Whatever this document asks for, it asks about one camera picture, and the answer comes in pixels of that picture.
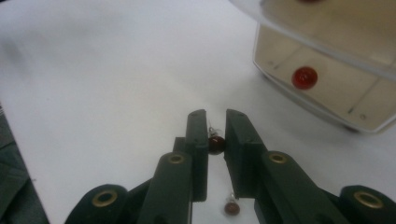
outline transparent plastic lid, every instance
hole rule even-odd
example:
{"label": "transparent plastic lid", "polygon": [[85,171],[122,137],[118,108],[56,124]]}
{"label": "transparent plastic lid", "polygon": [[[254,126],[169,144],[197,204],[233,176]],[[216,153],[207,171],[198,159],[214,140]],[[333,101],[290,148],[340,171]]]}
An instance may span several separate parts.
{"label": "transparent plastic lid", "polygon": [[396,80],[396,0],[231,0],[262,25]]}

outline table surface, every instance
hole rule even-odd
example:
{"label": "table surface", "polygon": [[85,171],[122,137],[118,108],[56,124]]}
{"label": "table surface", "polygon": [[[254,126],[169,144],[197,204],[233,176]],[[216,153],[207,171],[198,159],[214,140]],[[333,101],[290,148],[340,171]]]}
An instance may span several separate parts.
{"label": "table surface", "polygon": [[[270,150],[290,154],[319,187],[365,185],[396,200],[396,128],[351,133],[282,94],[252,62],[256,22],[226,0],[12,0],[0,4],[0,101],[51,223],[90,189],[132,189],[205,109],[246,113]],[[208,198],[193,223],[258,223],[222,207],[232,191],[209,157]]]}

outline red ball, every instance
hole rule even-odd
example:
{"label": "red ball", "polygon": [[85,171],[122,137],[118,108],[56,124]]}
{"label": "red ball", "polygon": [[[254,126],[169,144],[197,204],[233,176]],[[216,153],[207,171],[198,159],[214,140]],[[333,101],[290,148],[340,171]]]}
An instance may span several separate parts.
{"label": "red ball", "polygon": [[224,212],[229,216],[236,216],[240,211],[239,205],[234,202],[226,203],[224,206]]}
{"label": "red ball", "polygon": [[299,90],[311,89],[317,84],[317,81],[317,71],[307,66],[297,69],[291,78],[293,86]]}
{"label": "red ball", "polygon": [[209,154],[219,155],[225,150],[225,140],[220,136],[209,137]]}

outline dark floor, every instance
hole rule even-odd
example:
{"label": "dark floor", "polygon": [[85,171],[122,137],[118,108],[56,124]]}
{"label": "dark floor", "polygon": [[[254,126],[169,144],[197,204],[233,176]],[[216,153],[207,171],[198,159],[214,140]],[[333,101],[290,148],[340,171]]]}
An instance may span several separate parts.
{"label": "dark floor", "polygon": [[0,224],[49,223],[0,106]]}

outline brown bead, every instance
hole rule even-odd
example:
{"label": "brown bead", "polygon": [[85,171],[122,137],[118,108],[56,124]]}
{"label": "brown bead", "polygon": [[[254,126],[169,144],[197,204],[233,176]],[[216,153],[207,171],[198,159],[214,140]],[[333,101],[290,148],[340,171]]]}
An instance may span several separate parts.
{"label": "brown bead", "polygon": [[224,206],[224,212],[229,216],[236,216],[240,211],[239,205],[235,202],[226,203]]}
{"label": "brown bead", "polygon": [[209,137],[209,154],[219,155],[225,150],[225,140],[220,136]]}

